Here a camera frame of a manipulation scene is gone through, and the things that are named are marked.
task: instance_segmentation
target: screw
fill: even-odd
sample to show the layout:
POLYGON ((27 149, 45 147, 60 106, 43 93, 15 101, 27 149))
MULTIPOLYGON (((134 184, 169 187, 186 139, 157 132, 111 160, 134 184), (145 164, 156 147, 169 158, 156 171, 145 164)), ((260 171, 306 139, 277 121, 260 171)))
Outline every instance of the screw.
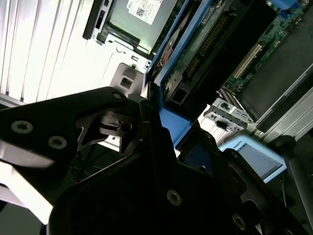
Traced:
POLYGON ((290 231, 289 229, 285 229, 285 231, 287 235, 293 235, 292 231, 290 231))
POLYGON ((174 206, 179 206, 181 204, 180 194, 175 190, 168 190, 166 196, 167 200, 169 200, 169 202, 174 206))
POLYGON ((113 95, 115 98, 118 98, 118 99, 122 98, 122 96, 119 93, 114 92, 113 95))
POLYGON ((239 158, 239 153, 236 150, 231 150, 231 154, 235 157, 235 158, 239 158))
POLYGON ((28 134, 34 129, 33 125, 28 121, 15 121, 11 124, 12 131, 19 134, 28 134))
POLYGON ((67 145, 67 140, 62 136, 52 136, 48 140, 49 146, 55 149, 65 148, 67 145))
POLYGON ((246 229, 246 223, 244 221, 244 219, 238 215, 238 214, 233 214, 233 221, 235 223, 235 225, 240 228, 241 230, 245 230, 246 229))

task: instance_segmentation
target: black component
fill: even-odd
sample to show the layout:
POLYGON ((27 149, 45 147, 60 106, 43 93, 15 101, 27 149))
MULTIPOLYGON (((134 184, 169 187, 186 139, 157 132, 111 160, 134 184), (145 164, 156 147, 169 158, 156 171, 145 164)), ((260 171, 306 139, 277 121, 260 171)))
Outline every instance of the black component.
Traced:
POLYGON ((222 121, 216 121, 215 125, 217 127, 220 127, 221 129, 227 131, 227 123, 224 123, 222 121))
POLYGON ((90 14, 87 20, 87 24, 83 33, 83 38, 89 40, 92 37, 93 29, 96 27, 98 21, 98 15, 100 14, 103 0, 94 0, 90 14))
POLYGON ((299 191, 302 204, 304 206, 304 209, 308 217, 308 221, 312 228, 313 193, 310 190, 310 183, 307 177, 308 175, 303 167, 303 164, 301 160, 293 152, 295 145, 296 141, 291 136, 279 136, 270 143, 270 146, 285 159, 289 176, 299 191))
POLYGON ((253 0, 249 5, 235 0, 229 9, 231 21, 221 28, 219 39, 208 48, 210 52, 194 75, 177 78, 165 97, 167 107, 191 120, 201 114, 206 104, 214 102, 217 91, 276 17, 276 12, 261 0, 253 0), (178 104, 173 97, 179 89, 186 95, 178 104))
POLYGON ((97 235, 104 228, 197 234, 210 228, 213 234, 259 235, 258 223, 263 235, 307 234, 237 152, 220 152, 214 138, 194 126, 192 145, 180 148, 187 146, 184 162, 195 168, 177 161, 152 102, 137 104, 114 88, 100 88, 1 111, 1 161, 14 165, 46 197, 42 189, 59 189, 77 150, 107 135, 122 138, 117 162, 49 200, 49 235, 97 235), (11 129, 16 120, 27 120, 32 131, 11 129), (56 135, 67 140, 64 148, 49 146, 56 135))

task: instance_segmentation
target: screw hole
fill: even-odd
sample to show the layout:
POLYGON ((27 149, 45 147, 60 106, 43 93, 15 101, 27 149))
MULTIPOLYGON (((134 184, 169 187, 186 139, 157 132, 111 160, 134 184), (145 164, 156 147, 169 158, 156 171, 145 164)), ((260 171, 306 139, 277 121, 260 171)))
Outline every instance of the screw hole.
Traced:
POLYGON ((28 121, 15 121, 11 124, 12 131, 19 134, 27 134, 33 130, 33 125, 28 121))
POLYGON ((63 149, 67 145, 67 140, 61 136, 52 136, 49 138, 48 144, 51 148, 63 149))
POLYGON ((240 228, 241 230, 245 230, 246 229, 246 223, 244 221, 244 219, 238 215, 238 214, 233 214, 233 221, 235 223, 235 225, 240 228))
POLYGON ((179 206, 181 204, 181 197, 175 190, 168 190, 166 196, 172 205, 179 206))
POLYGON ((115 98, 117 98, 117 99, 121 99, 122 98, 122 96, 119 93, 116 93, 116 92, 113 93, 113 96, 115 98))
POLYGON ((130 124, 130 123, 124 123, 123 125, 122 125, 122 131, 124 131, 124 132, 126 132, 126 131, 129 131, 129 130, 131 130, 132 129, 132 125, 130 124))

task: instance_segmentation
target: light blue plastic part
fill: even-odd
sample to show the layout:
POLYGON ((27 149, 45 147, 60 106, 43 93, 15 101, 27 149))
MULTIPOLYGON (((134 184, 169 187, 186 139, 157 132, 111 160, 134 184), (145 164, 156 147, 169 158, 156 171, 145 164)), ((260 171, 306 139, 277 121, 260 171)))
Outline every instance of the light blue plastic part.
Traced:
POLYGON ((287 10, 291 8, 297 0, 270 0, 270 2, 282 10, 287 10))
POLYGON ((237 150, 265 183, 287 168, 280 155, 250 136, 239 135, 219 147, 221 151, 227 148, 237 150))

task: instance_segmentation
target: metal sheet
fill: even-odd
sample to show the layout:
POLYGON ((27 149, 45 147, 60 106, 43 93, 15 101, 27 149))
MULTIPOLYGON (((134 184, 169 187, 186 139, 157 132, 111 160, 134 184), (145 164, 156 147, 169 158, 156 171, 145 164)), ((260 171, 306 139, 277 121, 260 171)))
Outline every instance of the metal sheet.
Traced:
POLYGON ((140 40, 139 46, 149 54, 163 30, 177 0, 164 0, 152 25, 129 13, 128 0, 116 1, 110 23, 125 30, 140 40))
MULTIPOLYGON (((32 103, 109 85, 114 68, 130 61, 131 54, 121 58, 115 56, 116 45, 108 48, 83 39, 92 3, 2 0, 0 92, 32 103)), ((142 73, 146 63, 141 58, 132 62, 142 73)))

